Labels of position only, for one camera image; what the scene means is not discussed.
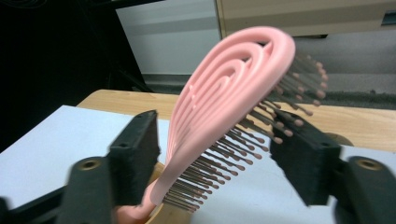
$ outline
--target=wooden table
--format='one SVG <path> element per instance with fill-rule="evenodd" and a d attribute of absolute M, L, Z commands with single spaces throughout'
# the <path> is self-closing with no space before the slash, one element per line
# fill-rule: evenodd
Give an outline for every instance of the wooden table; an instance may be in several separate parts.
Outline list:
<path fill-rule="evenodd" d="M 135 91 L 99 90 L 89 95 L 78 107 L 136 115 L 157 110 L 160 119 L 170 119 L 177 95 Z M 304 107 L 314 111 L 307 117 L 293 113 L 315 125 L 324 133 L 337 133 L 355 147 L 396 152 L 396 111 L 323 105 Z"/>

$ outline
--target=pink plastic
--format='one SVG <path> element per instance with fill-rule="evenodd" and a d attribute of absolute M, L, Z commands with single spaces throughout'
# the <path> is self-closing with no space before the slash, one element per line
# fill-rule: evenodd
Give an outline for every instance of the pink plastic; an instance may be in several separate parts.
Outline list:
<path fill-rule="evenodd" d="M 294 53 L 292 38 L 273 27 L 241 30 L 210 50 L 177 100 L 163 174 L 130 215 L 148 216 L 185 169 L 273 89 Z"/>

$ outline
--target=white sheet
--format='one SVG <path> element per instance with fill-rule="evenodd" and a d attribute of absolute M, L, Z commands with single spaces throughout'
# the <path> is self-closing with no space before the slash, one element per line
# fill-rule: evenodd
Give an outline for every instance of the white sheet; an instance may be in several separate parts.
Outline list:
<path fill-rule="evenodd" d="M 70 167 L 107 147 L 132 116 L 61 106 L 0 154 L 0 196 L 11 208 L 49 193 L 67 182 Z M 164 163 L 168 120 L 158 120 Z M 245 172 L 214 190 L 191 223 L 334 223 L 330 206 L 305 207 L 281 170 L 262 153 Z M 396 170 L 393 152 L 345 147 L 343 157 L 362 155 Z"/>

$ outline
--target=hairbrush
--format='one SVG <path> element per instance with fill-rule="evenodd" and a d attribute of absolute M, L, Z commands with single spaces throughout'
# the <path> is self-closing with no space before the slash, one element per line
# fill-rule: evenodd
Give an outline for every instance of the hairbrush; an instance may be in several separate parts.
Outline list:
<path fill-rule="evenodd" d="M 293 135 L 274 117 L 304 124 L 280 111 L 270 93 L 311 116 L 285 94 L 320 105 L 327 79 L 322 64 L 296 55 L 292 37 L 277 28 L 252 27 L 222 39 L 177 99 L 163 173 L 147 187 L 141 205 L 119 212 L 142 220 L 160 203 L 196 211 L 212 189 L 262 158 L 257 150 L 268 151 L 263 135 L 277 144 L 282 138 L 272 129 Z"/>

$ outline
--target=white wall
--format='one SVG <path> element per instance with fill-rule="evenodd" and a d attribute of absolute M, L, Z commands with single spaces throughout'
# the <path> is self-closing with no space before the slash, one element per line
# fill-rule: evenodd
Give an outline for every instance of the white wall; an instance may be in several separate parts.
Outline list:
<path fill-rule="evenodd" d="M 118 9 L 142 74 L 191 74 L 219 40 L 213 0 L 167 0 Z"/>
<path fill-rule="evenodd" d="M 118 15 L 145 75 L 190 75 L 220 41 L 213 0 L 167 0 L 118 9 Z M 395 40 L 396 27 L 296 38 L 296 44 L 324 63 L 331 75 L 330 91 L 396 94 Z"/>

